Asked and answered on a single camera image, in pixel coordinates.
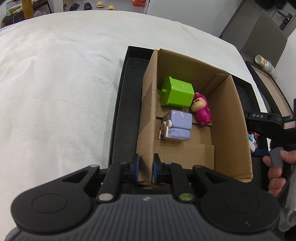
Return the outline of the person right hand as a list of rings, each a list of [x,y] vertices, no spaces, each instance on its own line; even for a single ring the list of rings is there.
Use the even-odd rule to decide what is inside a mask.
[[[295,164],[296,161],[296,152],[294,151],[280,151],[280,157],[283,161],[289,163],[289,164]],[[280,167],[275,167],[271,161],[270,156],[264,156],[262,158],[262,161],[266,166],[269,167],[268,171],[268,178],[269,178],[269,194],[273,197],[278,197],[280,192],[282,191],[283,187],[286,184],[285,178],[282,178],[282,169]]]

